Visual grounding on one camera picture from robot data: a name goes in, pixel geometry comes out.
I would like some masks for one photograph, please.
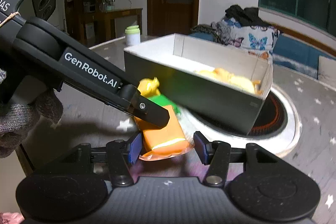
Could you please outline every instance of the pillow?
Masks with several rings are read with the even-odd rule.
[[[336,61],[319,56],[318,80],[336,88]]]
[[[272,54],[280,34],[280,31],[272,26],[242,27],[234,18],[223,18],[222,23],[231,28],[229,44],[266,59]]]

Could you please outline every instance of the green lid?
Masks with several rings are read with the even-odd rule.
[[[140,29],[126,29],[125,34],[135,34],[135,33],[140,33]]]
[[[139,25],[132,25],[132,26],[128,26],[126,30],[132,30],[132,29],[138,29],[138,28],[139,28]]]

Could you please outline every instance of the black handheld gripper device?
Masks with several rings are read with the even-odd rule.
[[[42,223],[230,223],[313,224],[320,189],[304,173],[260,146],[231,148],[194,133],[201,163],[196,177],[139,177],[128,170],[142,149],[142,133],[105,147],[81,144],[26,177],[16,189],[23,224]],[[108,167],[107,178],[93,172]],[[244,172],[227,182],[230,163]]]
[[[1,0],[0,21],[17,12],[23,1]],[[26,99],[29,103],[43,90],[38,86],[60,91],[66,82],[160,128],[167,125],[168,111],[141,96],[137,81],[45,21],[54,12],[56,0],[31,1],[35,17],[26,21],[16,15],[0,27],[0,68],[8,72],[1,84],[1,103],[10,101],[20,85],[27,85],[23,96],[32,97]]]

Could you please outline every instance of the wooden desk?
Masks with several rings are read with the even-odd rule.
[[[112,36],[112,33],[115,33],[114,20],[116,18],[128,17],[128,16],[137,16],[140,34],[142,34],[142,8],[113,10],[111,12],[106,13],[95,12],[95,13],[80,14],[79,15],[80,42],[82,44],[85,44],[85,24],[93,23],[95,21],[104,22],[105,41],[114,39],[115,35]]]

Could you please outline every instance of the yellow toy figure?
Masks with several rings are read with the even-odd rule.
[[[160,85],[159,80],[154,77],[154,79],[142,79],[138,86],[138,90],[141,92],[141,95],[148,98],[156,95],[161,95],[158,87]]]

